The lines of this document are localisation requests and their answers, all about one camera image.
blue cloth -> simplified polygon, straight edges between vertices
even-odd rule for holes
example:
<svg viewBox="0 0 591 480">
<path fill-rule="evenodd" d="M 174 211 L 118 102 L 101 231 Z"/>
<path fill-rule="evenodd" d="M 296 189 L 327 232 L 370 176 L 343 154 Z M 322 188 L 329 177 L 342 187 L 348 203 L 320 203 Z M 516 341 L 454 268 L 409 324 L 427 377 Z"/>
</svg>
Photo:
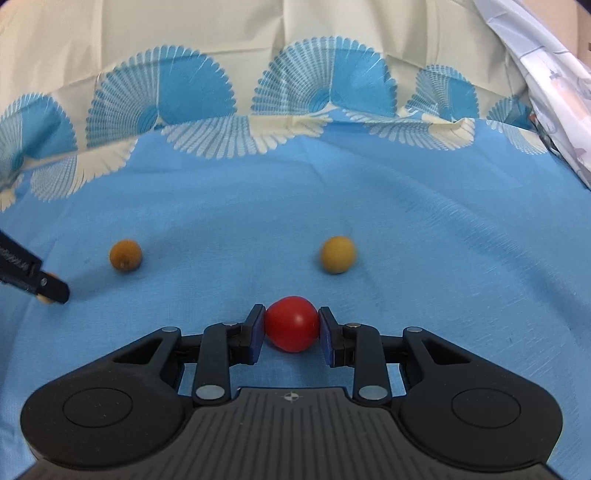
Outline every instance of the blue cloth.
<svg viewBox="0 0 591 480">
<path fill-rule="evenodd" d="M 472 145 L 446 151 L 343 117 L 320 138 L 219 161 L 151 132 L 125 168 L 69 199 L 41 202 L 26 182 L 17 194 L 0 228 L 72 296 L 45 306 L 0 287 L 0 480 L 33 461 L 19 414 L 36 388 L 159 327 L 200 333 L 287 295 L 385 335 L 422 326 L 542 385 L 564 414 L 550 465 L 591 478 L 591 192 L 563 162 L 516 149 L 486 121 Z M 333 235 L 358 247 L 344 275 L 317 262 Z M 108 261 L 122 238 L 144 251 L 129 275 Z M 326 367 L 317 345 L 299 355 L 265 345 L 232 382 L 350 386 L 352 371 Z"/>
</svg>

circular cap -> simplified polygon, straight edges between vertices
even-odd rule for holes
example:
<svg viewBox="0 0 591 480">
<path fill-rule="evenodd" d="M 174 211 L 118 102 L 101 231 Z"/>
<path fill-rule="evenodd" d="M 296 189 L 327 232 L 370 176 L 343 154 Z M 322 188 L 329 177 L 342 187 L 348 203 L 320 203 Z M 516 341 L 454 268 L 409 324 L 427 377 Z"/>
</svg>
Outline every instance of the circular cap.
<svg viewBox="0 0 591 480">
<path fill-rule="evenodd" d="M 452 410 L 461 421 L 483 429 L 506 427 L 521 414 L 516 399 L 492 388 L 474 388 L 458 393 L 452 400 Z"/>
<path fill-rule="evenodd" d="M 89 388 L 64 403 L 64 415 L 80 427 L 108 427 L 123 420 L 134 407 L 128 394 L 114 388 Z"/>
<path fill-rule="evenodd" d="M 218 398 L 222 398 L 224 393 L 226 391 L 219 385 L 204 385 L 195 391 L 195 395 L 202 400 L 217 400 Z"/>
<path fill-rule="evenodd" d="M 359 396 L 365 400 L 381 400 L 388 395 L 388 390 L 379 385 L 366 385 L 359 389 Z"/>
</svg>

black tool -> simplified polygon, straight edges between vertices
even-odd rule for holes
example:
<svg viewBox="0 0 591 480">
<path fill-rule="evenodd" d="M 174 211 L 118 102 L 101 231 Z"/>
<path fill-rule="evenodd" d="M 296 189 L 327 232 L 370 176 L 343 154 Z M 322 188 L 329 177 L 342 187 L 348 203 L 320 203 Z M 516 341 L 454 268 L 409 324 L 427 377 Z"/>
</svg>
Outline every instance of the black tool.
<svg viewBox="0 0 591 480">
<path fill-rule="evenodd" d="M 41 259 L 0 231 L 0 282 L 58 303 L 67 302 L 68 285 L 44 272 L 42 264 Z"/>
<path fill-rule="evenodd" d="M 319 310 L 345 388 L 240 388 L 265 307 L 182 336 L 165 327 L 41 387 L 22 410 L 38 462 L 23 480 L 436 480 L 559 477 L 545 463 L 562 415 L 544 389 L 419 327 L 401 337 Z M 196 363 L 192 396 L 178 395 Z M 406 395 L 393 397 L 388 363 Z"/>
</svg>

red tomato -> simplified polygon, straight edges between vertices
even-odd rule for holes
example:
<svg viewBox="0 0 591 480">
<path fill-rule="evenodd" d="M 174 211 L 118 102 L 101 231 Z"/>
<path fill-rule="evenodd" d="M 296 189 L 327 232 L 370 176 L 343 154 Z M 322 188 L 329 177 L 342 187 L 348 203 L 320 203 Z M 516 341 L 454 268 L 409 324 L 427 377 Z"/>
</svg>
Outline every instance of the red tomato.
<svg viewBox="0 0 591 480">
<path fill-rule="evenodd" d="M 276 301 L 265 313 L 265 334 L 286 352 L 306 350 L 318 338 L 320 321 L 316 308 L 302 297 Z"/>
</svg>

foam ball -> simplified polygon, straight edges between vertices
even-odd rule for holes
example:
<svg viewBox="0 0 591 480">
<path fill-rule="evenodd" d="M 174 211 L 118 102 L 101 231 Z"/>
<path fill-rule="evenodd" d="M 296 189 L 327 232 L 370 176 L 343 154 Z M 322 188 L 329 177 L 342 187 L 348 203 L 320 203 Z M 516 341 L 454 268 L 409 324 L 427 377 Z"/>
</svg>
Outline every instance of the foam ball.
<svg viewBox="0 0 591 480">
<path fill-rule="evenodd" d="M 142 263 L 142 249 L 133 240 L 122 240 L 111 248 L 109 260 L 114 269 L 120 272 L 131 272 Z"/>
<path fill-rule="evenodd" d="M 345 236 L 329 238 L 320 251 L 320 262 L 328 273 L 344 273 L 355 263 L 355 244 Z"/>
</svg>

